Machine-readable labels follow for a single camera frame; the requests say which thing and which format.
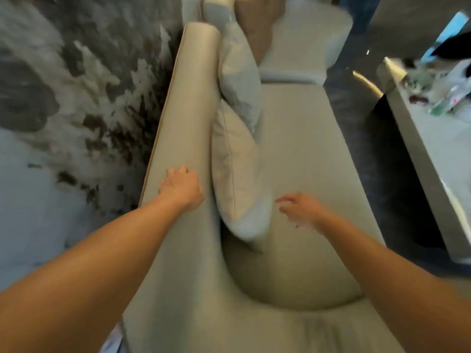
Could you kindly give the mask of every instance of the hand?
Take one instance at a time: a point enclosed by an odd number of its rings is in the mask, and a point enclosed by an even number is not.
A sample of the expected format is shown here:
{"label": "hand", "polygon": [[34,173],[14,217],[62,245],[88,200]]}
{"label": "hand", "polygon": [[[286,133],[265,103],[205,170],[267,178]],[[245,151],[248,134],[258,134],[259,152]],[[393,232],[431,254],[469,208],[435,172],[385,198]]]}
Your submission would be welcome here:
{"label": "hand", "polygon": [[285,214],[290,222],[295,222],[296,229],[314,226],[324,209],[318,200],[305,193],[285,194],[275,202],[286,202],[280,206],[280,213]]}
{"label": "hand", "polygon": [[160,184],[159,194],[179,201],[185,210],[195,210],[204,201],[198,175],[195,171],[189,171],[187,166],[182,166],[176,171],[169,168],[167,178]]}

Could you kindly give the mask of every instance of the person's right arm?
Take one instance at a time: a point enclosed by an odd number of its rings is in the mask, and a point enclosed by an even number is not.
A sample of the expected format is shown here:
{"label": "person's right arm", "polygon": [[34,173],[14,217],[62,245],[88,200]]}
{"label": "person's right arm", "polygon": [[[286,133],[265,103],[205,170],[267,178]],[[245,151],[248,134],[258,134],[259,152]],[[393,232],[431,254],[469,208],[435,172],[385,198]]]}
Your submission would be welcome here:
{"label": "person's right arm", "polygon": [[297,227],[331,243],[374,308],[409,353],[471,352],[471,302],[304,193],[278,200]]}

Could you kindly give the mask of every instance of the tile floor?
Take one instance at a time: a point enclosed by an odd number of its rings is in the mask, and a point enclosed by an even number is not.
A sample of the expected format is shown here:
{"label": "tile floor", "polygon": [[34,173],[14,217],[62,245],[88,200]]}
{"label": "tile floor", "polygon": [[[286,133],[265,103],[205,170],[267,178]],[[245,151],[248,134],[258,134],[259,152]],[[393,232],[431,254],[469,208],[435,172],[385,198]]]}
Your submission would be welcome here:
{"label": "tile floor", "polygon": [[471,14],[471,0],[382,0],[368,32],[349,36],[325,88],[388,247],[433,273],[471,276],[444,249],[394,119],[371,112],[378,98],[352,74],[378,84],[385,56],[421,56],[459,10]]}

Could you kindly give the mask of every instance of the coffee table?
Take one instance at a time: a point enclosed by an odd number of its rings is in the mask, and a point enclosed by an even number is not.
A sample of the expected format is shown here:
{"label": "coffee table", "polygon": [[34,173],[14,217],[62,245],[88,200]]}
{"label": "coffee table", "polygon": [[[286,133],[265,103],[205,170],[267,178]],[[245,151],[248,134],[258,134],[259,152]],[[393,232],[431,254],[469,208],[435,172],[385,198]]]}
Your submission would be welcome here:
{"label": "coffee table", "polygon": [[399,59],[377,74],[450,257],[471,264],[471,124],[409,103]]}

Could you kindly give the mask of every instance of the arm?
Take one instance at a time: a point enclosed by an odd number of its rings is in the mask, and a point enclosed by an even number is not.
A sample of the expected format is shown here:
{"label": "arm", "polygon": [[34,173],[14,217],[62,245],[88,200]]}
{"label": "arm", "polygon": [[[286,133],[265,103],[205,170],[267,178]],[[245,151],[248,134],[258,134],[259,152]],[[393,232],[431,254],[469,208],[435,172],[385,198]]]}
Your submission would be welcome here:
{"label": "arm", "polygon": [[174,222],[204,200],[196,173],[170,169],[160,194],[0,293],[0,352],[97,352]]}
{"label": "arm", "polygon": [[405,260],[314,198],[288,194],[281,213],[297,227],[323,234],[374,308],[409,353],[469,352],[471,302],[453,287]]}

